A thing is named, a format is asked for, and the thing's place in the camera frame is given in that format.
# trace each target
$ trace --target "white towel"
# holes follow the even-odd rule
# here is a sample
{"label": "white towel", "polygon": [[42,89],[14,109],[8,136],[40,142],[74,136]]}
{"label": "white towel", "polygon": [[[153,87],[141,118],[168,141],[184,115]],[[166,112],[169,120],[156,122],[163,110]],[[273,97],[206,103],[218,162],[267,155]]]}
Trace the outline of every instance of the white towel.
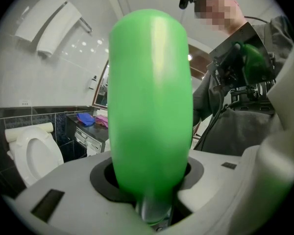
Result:
{"label": "white towel", "polygon": [[33,41],[51,15],[67,0],[39,0],[17,29],[15,36]]}
{"label": "white towel", "polygon": [[39,43],[37,51],[51,56],[68,31],[82,17],[80,12],[68,2],[51,20],[45,29]]}

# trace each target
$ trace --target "toilet seat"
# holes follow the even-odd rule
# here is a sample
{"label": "toilet seat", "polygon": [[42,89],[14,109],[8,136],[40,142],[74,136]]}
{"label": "toilet seat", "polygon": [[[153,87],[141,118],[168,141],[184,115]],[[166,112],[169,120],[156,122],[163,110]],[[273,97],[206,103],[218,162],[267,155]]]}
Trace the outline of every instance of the toilet seat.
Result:
{"label": "toilet seat", "polygon": [[30,126],[16,140],[14,162],[28,187],[63,164],[63,157],[51,134]]}

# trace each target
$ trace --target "metal holder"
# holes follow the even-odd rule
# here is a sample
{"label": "metal holder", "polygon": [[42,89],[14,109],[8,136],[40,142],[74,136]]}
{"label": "metal holder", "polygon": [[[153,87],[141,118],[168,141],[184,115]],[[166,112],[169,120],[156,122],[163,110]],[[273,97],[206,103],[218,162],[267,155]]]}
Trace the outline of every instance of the metal holder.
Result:
{"label": "metal holder", "polygon": [[89,26],[89,24],[88,23],[86,23],[86,21],[83,19],[83,18],[80,18],[80,20],[86,25],[86,27],[87,28],[89,28],[89,31],[88,31],[88,33],[91,33],[91,32],[93,32],[93,29]]}

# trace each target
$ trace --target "man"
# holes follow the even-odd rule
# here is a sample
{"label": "man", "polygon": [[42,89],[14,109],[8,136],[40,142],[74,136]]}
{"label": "man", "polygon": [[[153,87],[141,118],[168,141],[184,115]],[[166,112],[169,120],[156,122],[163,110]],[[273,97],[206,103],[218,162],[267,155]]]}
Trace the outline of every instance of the man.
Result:
{"label": "man", "polygon": [[[230,36],[247,21],[235,0],[195,0],[195,14],[206,20],[216,30]],[[266,49],[275,56],[275,75],[283,67],[294,43],[294,33],[286,17],[280,16],[265,24],[253,26]],[[218,111],[219,93],[209,71],[193,94],[193,126]],[[228,108],[221,113],[215,125],[207,133],[202,151],[241,156],[244,150],[259,145],[266,136],[282,130],[278,116],[249,111],[234,111]]]}

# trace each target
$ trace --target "gray shirt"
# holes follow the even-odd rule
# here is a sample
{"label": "gray shirt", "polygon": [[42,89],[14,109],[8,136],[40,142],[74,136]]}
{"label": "gray shirt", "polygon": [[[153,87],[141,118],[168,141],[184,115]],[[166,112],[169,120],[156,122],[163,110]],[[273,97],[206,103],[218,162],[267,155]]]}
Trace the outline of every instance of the gray shirt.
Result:
{"label": "gray shirt", "polygon": [[[294,43],[294,32],[284,16],[270,22],[272,51],[275,56],[275,75],[282,69]],[[265,24],[253,26],[262,42],[266,37]],[[217,113],[219,93],[213,91],[216,86],[210,73],[207,72],[201,85],[193,94],[193,126],[211,114]],[[259,145],[269,134],[282,130],[278,116],[227,109],[206,136],[202,151],[241,156],[244,150]]]}

